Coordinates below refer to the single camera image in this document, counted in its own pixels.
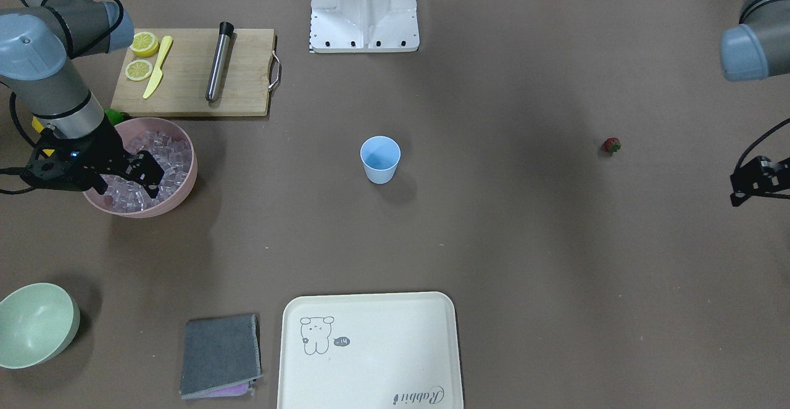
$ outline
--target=green bowl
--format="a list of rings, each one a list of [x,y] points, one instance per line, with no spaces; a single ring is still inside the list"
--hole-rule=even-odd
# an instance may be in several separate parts
[[[80,309],[67,291],[37,283],[0,302],[0,366],[22,369],[61,353],[74,339]]]

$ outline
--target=black cable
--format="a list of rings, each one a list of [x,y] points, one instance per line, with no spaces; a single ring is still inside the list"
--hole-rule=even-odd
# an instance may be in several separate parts
[[[73,55],[74,38],[71,36],[71,30],[69,30],[69,25],[65,22],[63,16],[60,15],[60,13],[57,12],[56,9],[54,9],[53,7],[48,7],[46,5],[44,5],[44,7],[47,8],[47,10],[49,10],[49,12],[52,14],[52,17],[54,17],[57,20],[57,23],[60,24],[60,29],[63,30],[63,37],[65,38],[65,54],[67,56]]]
[[[0,189],[0,194],[2,195],[22,195],[23,193],[29,193],[35,190],[36,187],[28,187],[28,189],[23,190],[3,190]]]
[[[7,169],[0,169],[0,175],[20,175],[24,170],[22,167],[9,167]],[[22,190],[3,190],[0,189],[0,194],[3,195],[22,195],[22,193],[28,193],[35,190],[35,187],[28,187],[27,189]]]
[[[779,128],[784,127],[787,124],[790,124],[790,117],[788,117],[785,120],[782,120],[782,122],[779,122],[779,124],[774,125],[773,128],[771,128],[770,130],[768,130],[765,133],[763,133],[762,136],[757,138],[757,140],[755,140],[749,147],[747,147],[747,149],[745,151],[743,151],[743,154],[741,154],[740,159],[738,159],[738,163],[736,164],[736,170],[738,170],[741,167],[741,164],[743,164],[743,159],[746,159],[747,155],[752,150],[754,150],[755,147],[760,145],[760,142],[764,141],[765,138],[767,138],[768,136],[771,136],[771,134],[773,134],[774,131],[778,130]]]
[[[11,98],[8,100],[8,109],[11,112],[11,120],[14,123],[14,127],[17,128],[19,134],[22,135],[23,139],[30,144],[30,147],[36,147],[36,143],[33,142],[33,139],[30,139],[28,133],[25,133],[25,129],[22,128],[22,124],[19,122],[19,117],[17,116],[17,94],[11,92]]]
[[[101,35],[93,39],[93,41],[87,44],[87,46],[85,46],[83,49],[74,53],[73,56],[70,56],[71,59],[82,56],[86,51],[96,46],[96,44],[100,43],[102,39],[106,38],[113,31],[115,31],[119,27],[119,25],[121,25],[121,21],[123,20],[123,4],[121,4],[121,1],[119,0],[111,0],[111,1],[115,2],[115,4],[118,5],[118,19],[115,21],[115,23],[112,24],[111,27],[107,28],[107,30],[104,33],[101,33]]]

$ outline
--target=strawberry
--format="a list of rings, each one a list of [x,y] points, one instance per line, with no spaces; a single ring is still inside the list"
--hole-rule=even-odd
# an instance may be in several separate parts
[[[606,142],[604,142],[604,151],[609,154],[614,154],[615,151],[620,150],[621,146],[620,139],[609,138],[606,139]]]

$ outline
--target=metal muddler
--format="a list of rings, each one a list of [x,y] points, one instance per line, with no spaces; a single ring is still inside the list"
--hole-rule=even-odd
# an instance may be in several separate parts
[[[211,64],[211,75],[209,75],[209,87],[206,88],[206,100],[215,102],[220,99],[220,81],[225,71],[225,60],[228,57],[228,48],[231,46],[233,37],[233,24],[229,22],[220,23],[220,37],[217,38],[217,51],[214,52],[214,62]]]

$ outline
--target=bear drawing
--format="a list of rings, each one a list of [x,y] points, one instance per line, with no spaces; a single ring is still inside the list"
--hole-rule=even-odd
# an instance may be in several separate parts
[[[316,316],[312,318],[302,318],[302,342],[304,343],[304,353],[326,353],[330,349],[330,334],[332,333],[332,323],[335,321],[332,316]]]

